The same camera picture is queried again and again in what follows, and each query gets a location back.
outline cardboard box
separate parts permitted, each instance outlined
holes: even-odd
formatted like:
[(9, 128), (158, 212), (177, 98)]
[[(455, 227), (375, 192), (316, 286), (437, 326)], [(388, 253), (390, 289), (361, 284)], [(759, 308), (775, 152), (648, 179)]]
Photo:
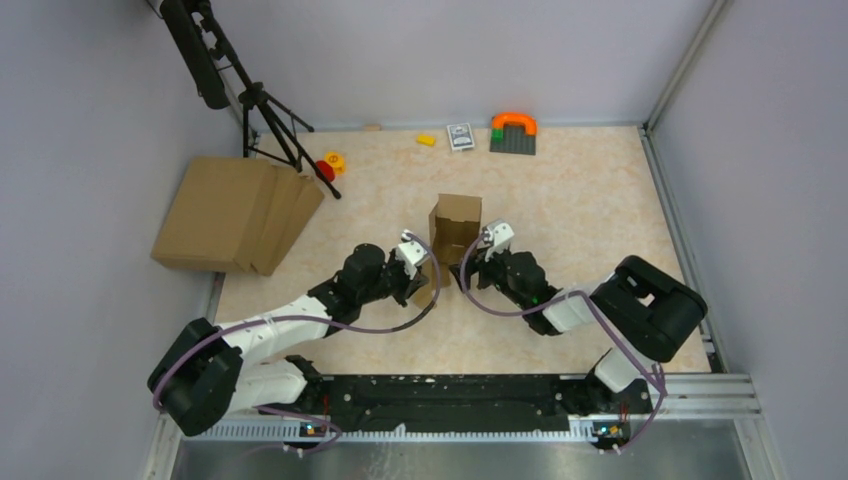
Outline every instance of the cardboard box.
[[(439, 260), (442, 276), (442, 288), (451, 284), (448, 266), (457, 265), (471, 243), (480, 235), (480, 218), (483, 213), (483, 199), (466, 195), (439, 194), (439, 201), (430, 212), (430, 245)], [(420, 308), (430, 303), (435, 288), (433, 265), (429, 262), (422, 272), (430, 283), (421, 287), (412, 296), (412, 301)]]
[(273, 169), (274, 196), (251, 261), (260, 275), (274, 273), (324, 200), (324, 193), (312, 178), (301, 177), (290, 167)]
[(480, 235), (483, 199), (465, 195), (439, 194), (430, 212), (430, 244), (439, 263), (456, 265)]
[(170, 268), (249, 271), (274, 181), (264, 159), (195, 158), (151, 256)]

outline small yellow block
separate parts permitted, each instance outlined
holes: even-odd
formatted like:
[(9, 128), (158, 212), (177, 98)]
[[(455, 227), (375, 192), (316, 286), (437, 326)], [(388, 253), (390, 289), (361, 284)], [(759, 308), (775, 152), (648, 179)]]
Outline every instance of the small yellow block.
[(430, 135), (418, 135), (418, 143), (432, 147), (436, 144), (436, 137), (431, 137)]

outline metal floor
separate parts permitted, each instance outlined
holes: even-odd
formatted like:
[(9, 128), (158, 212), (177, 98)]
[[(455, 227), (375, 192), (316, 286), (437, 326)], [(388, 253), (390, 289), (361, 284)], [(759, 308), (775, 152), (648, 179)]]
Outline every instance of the metal floor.
[(172, 480), (742, 480), (733, 421), (657, 421), (621, 456), (585, 444), (346, 443), (301, 460), (258, 443), (184, 441)]

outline open cardboard box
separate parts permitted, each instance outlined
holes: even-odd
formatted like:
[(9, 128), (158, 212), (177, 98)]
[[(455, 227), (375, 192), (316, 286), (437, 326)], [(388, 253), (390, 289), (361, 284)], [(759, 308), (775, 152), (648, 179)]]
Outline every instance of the open cardboard box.
[[(451, 284), (448, 266), (462, 261), (462, 255), (480, 234), (482, 213), (483, 199), (480, 197), (439, 194), (439, 201), (430, 211), (430, 246), (439, 261), (442, 288)], [(422, 272), (430, 279), (430, 283), (421, 287), (412, 297), (412, 301), (421, 308), (426, 307), (433, 297), (433, 268), (430, 261), (424, 265)]]

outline black tripod leg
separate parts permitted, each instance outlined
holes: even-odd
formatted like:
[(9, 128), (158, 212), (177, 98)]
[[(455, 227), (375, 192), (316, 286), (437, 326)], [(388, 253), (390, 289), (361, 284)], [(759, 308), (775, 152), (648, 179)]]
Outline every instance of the black tripod leg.
[(288, 165), (288, 164), (289, 164), (289, 161), (288, 161), (288, 160), (286, 160), (286, 159), (284, 159), (284, 158), (282, 158), (282, 157), (278, 157), (278, 156), (276, 156), (276, 155), (272, 155), (272, 154), (270, 154), (270, 153), (266, 152), (265, 150), (259, 150), (259, 149), (258, 149), (258, 148), (256, 148), (256, 147), (250, 147), (250, 151), (251, 151), (251, 152), (256, 152), (256, 153), (258, 153), (258, 154), (260, 154), (260, 155), (265, 155), (265, 156), (266, 156), (266, 157), (268, 157), (268, 158), (273, 158), (274, 160), (276, 160), (276, 161), (278, 161), (278, 162), (280, 162), (280, 163), (285, 163), (286, 165)]
[(283, 133), (280, 131), (279, 127), (280, 118), (273, 110), (271, 110), (271, 107), (269, 107), (267, 103), (257, 105), (257, 108), (259, 108), (259, 113), (262, 114), (262, 118), (265, 119), (265, 123), (268, 124), (268, 128), (271, 129), (271, 133), (274, 135), (274, 138), (277, 139), (277, 143), (280, 144), (280, 148), (282, 148), (286, 153), (286, 157), (289, 159), (289, 162), (291, 162), (290, 164), (298, 172), (303, 170), (303, 166), (300, 165), (300, 160), (294, 156), (294, 153), (292, 153), (291, 148), (289, 148), (286, 139), (283, 138)]
[(241, 106), (241, 156), (247, 158), (250, 154), (250, 108), (247, 105)]
[(280, 110), (282, 110), (282, 111), (283, 111), (286, 115), (290, 116), (290, 117), (291, 117), (294, 121), (296, 121), (297, 123), (299, 123), (299, 124), (303, 125), (303, 128), (305, 128), (305, 129), (306, 129), (306, 131), (308, 131), (308, 132), (314, 132), (314, 131), (315, 131), (315, 127), (313, 127), (312, 125), (310, 125), (310, 124), (306, 123), (306, 122), (305, 122), (302, 118), (300, 118), (300, 117), (298, 117), (297, 115), (295, 115), (295, 113), (294, 113), (294, 112), (292, 112), (291, 110), (289, 110), (289, 109), (288, 109), (288, 107), (286, 107), (285, 105), (283, 105), (282, 103), (280, 103), (280, 101), (279, 101), (279, 100), (277, 100), (276, 98), (274, 98), (274, 96), (273, 96), (273, 95), (268, 94), (268, 100), (270, 100), (270, 101), (271, 101), (271, 103), (273, 103), (274, 105), (276, 105), (276, 106), (277, 106), (277, 108), (279, 108)]
[(324, 176), (324, 172), (322, 172), (321, 169), (318, 168), (317, 165), (315, 165), (315, 162), (312, 161), (312, 157), (310, 157), (309, 153), (307, 153), (306, 150), (300, 145), (300, 142), (297, 141), (297, 137), (295, 137), (294, 133), (292, 133), (291, 130), (289, 130), (289, 127), (287, 127), (286, 124), (283, 123), (283, 121), (280, 119), (280, 117), (275, 115), (274, 118), (277, 119), (277, 122), (278, 122), (277, 126), (280, 128), (280, 130), (282, 130), (283, 133), (285, 133), (286, 136), (289, 137), (289, 139), (292, 141), (292, 143), (297, 147), (298, 162), (300, 162), (300, 155), (303, 155), (303, 157), (306, 158), (306, 162), (309, 163), (309, 165), (312, 167), (312, 170), (315, 172), (315, 175), (317, 175), (318, 178), (322, 182), (324, 182), (324, 185), (327, 186), (327, 189), (330, 190), (330, 193), (333, 194), (333, 197), (335, 197), (336, 200), (342, 198), (341, 192), (336, 190), (336, 187), (334, 187), (330, 183), (330, 180), (328, 180), (327, 177)]

